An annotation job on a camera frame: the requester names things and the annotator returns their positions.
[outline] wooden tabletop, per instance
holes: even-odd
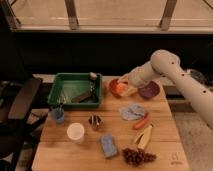
[[[41,141],[32,165],[33,171],[176,171],[189,170],[181,140],[172,117],[164,90],[151,100],[145,100],[135,94],[131,97],[115,98],[108,91],[108,83],[103,84],[103,99],[99,108],[76,109],[65,112],[65,121],[56,124],[50,116],[44,124]],[[133,130],[137,121],[125,121],[118,109],[132,103],[140,103],[149,112],[154,128],[146,152],[156,154],[157,159],[134,167],[125,163],[121,154],[124,148],[134,148],[133,138],[141,130]],[[91,115],[102,119],[98,131],[93,131],[88,119]],[[85,127],[85,139],[82,144],[74,144],[67,136],[71,123],[80,122]],[[100,137],[110,134],[114,138],[119,154],[105,159]]]

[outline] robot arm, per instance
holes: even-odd
[[[155,51],[149,62],[128,74],[128,82],[139,88],[163,75],[174,83],[207,125],[213,128],[213,93],[180,67],[179,57],[175,54],[166,50]]]

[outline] blue cup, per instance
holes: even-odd
[[[64,122],[64,109],[60,107],[54,108],[50,114],[56,123]]]

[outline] green plastic bin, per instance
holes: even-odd
[[[58,73],[55,76],[53,86],[48,96],[48,104],[52,107],[59,105],[59,98],[65,98],[64,108],[89,108],[98,107],[102,99],[102,75],[98,75],[95,95],[96,101],[73,103],[72,99],[90,89],[89,73]]]

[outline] carrot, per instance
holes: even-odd
[[[140,119],[138,122],[133,124],[133,129],[140,129],[142,128],[148,121],[149,121],[149,114],[147,113],[142,119]]]

